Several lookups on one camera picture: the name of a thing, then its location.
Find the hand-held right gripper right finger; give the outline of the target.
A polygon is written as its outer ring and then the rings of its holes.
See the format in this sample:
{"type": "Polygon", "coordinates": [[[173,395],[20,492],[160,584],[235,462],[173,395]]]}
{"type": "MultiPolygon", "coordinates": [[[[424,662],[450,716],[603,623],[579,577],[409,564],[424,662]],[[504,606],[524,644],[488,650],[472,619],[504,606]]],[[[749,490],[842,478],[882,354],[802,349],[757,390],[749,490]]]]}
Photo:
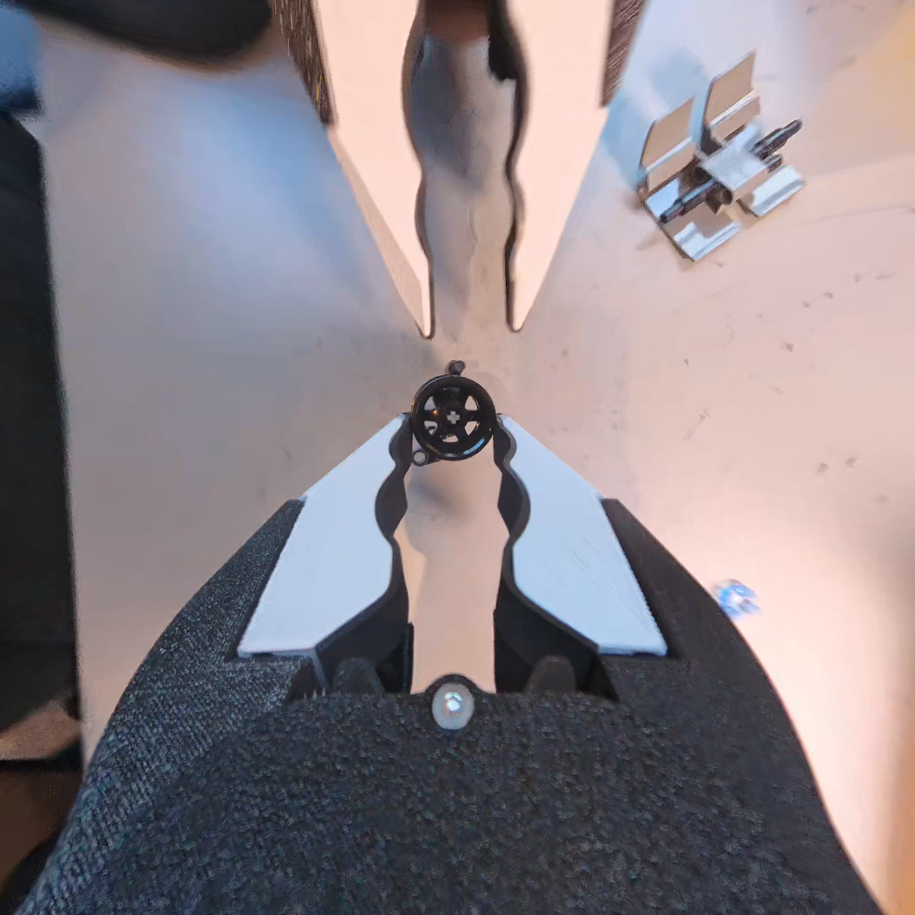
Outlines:
{"type": "Polygon", "coordinates": [[[524,690],[555,657],[572,690],[610,690],[603,657],[667,657],[599,490],[510,417],[497,417],[493,447],[508,532],[493,612],[496,689],[524,690]]]}

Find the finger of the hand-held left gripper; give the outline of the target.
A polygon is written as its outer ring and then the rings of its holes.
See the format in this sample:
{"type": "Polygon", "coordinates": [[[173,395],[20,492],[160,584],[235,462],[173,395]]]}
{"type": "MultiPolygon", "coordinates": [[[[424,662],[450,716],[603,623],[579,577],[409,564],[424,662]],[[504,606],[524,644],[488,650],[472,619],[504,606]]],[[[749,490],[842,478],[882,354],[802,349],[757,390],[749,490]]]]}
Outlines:
{"type": "Polygon", "coordinates": [[[424,175],[409,105],[423,20],[417,1],[315,2],[328,138],[399,297],[429,339],[430,266],[417,216],[424,175]]]}
{"type": "Polygon", "coordinates": [[[507,323],[524,326],[561,241],[604,124],[610,1],[502,2],[516,68],[505,165],[507,323]]]}

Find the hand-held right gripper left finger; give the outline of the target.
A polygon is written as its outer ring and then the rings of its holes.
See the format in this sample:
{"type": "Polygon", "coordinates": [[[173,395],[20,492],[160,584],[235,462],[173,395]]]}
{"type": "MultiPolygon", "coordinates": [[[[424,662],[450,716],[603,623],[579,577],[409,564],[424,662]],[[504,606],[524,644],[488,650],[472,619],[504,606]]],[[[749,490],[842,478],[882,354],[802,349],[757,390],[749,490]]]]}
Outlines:
{"type": "Polygon", "coordinates": [[[307,658],[329,682],[362,658],[384,689],[410,690],[414,631],[395,531],[413,436],[398,415],[315,483],[241,632],[239,658],[307,658]]]}

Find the black toy wheel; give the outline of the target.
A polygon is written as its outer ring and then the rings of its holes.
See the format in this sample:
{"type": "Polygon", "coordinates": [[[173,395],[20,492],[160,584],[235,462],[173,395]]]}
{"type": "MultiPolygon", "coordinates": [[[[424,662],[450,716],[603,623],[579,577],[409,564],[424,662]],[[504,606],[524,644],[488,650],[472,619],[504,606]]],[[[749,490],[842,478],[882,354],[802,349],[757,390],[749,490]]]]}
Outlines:
{"type": "Polygon", "coordinates": [[[492,439],[497,411],[488,392],[459,374],[443,374],[414,395],[410,428],[426,463],[473,458],[492,439]]]}

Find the small black grey brick assembly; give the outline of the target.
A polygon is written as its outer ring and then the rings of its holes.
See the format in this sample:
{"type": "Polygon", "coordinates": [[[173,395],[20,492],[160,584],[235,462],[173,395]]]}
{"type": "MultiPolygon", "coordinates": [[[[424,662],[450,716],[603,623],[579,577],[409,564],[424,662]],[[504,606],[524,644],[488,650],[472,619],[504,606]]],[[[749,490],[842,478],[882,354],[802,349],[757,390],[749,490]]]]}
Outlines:
{"type": "MultiPolygon", "coordinates": [[[[463,360],[451,360],[440,377],[460,377],[465,369],[466,363],[463,360]]],[[[414,439],[416,446],[411,454],[411,461],[415,467],[427,467],[440,461],[440,458],[430,452],[425,445],[421,444],[416,436],[414,436],[414,439]]]]}

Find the person's left forearm black sleeve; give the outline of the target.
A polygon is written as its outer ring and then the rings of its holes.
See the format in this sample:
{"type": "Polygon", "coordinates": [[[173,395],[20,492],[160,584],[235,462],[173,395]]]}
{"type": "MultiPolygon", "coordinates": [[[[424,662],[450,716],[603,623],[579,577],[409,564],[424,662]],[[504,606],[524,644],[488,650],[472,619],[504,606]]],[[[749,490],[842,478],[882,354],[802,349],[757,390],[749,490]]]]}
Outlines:
{"type": "Polygon", "coordinates": [[[21,1],[32,14],[128,47],[192,62],[224,61],[268,27],[265,1],[21,1]]]}

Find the grey panel brick assembly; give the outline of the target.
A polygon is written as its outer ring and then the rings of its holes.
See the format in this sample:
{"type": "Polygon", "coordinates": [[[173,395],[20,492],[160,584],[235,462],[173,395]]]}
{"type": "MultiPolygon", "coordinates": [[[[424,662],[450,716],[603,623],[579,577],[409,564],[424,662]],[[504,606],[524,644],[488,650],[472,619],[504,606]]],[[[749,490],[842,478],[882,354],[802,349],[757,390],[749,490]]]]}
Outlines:
{"type": "Polygon", "coordinates": [[[799,170],[785,161],[783,150],[792,138],[780,150],[782,165],[748,196],[718,212],[702,204],[671,223],[658,222],[662,212],[695,186],[693,172],[707,156],[739,134],[742,141],[748,142],[751,131],[761,138],[788,124],[769,132],[763,130],[755,66],[756,52],[751,51],[733,67],[717,74],[703,97],[689,99],[656,120],[644,142],[637,185],[641,205],[680,256],[692,263],[710,256],[806,186],[799,170]]]}

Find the blue translucent round brick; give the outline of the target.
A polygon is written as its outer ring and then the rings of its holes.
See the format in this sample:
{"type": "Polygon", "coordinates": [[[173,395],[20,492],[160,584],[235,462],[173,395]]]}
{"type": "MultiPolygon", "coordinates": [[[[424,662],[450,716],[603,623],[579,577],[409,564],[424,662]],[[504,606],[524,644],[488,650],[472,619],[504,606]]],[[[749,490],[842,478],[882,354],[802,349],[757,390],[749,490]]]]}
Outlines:
{"type": "Polygon", "coordinates": [[[715,583],[712,587],[712,596],[718,607],[731,620],[739,620],[760,612],[757,592],[737,579],[715,583]]]}

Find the dark metal rod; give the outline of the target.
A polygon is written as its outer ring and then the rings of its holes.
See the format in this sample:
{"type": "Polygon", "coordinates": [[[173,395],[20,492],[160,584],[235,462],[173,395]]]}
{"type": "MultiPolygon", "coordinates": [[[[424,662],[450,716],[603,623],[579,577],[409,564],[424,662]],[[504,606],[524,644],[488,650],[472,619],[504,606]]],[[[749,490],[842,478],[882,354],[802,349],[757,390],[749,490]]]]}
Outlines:
{"type": "Polygon", "coordinates": [[[662,212],[658,222],[671,223],[702,204],[718,212],[734,200],[748,196],[782,165],[780,150],[802,127],[803,122],[796,119],[761,138],[751,131],[748,142],[742,141],[739,134],[696,167],[695,186],[662,212]]]}

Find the person's black printed hoodie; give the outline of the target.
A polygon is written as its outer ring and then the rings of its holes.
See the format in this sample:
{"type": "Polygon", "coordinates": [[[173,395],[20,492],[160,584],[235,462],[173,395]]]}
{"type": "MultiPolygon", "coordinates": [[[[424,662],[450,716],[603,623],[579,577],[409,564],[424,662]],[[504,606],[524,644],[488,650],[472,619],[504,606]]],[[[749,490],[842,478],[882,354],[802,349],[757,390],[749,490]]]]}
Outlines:
{"type": "Polygon", "coordinates": [[[1,119],[1,726],[77,690],[63,388],[39,142],[1,119]]]}

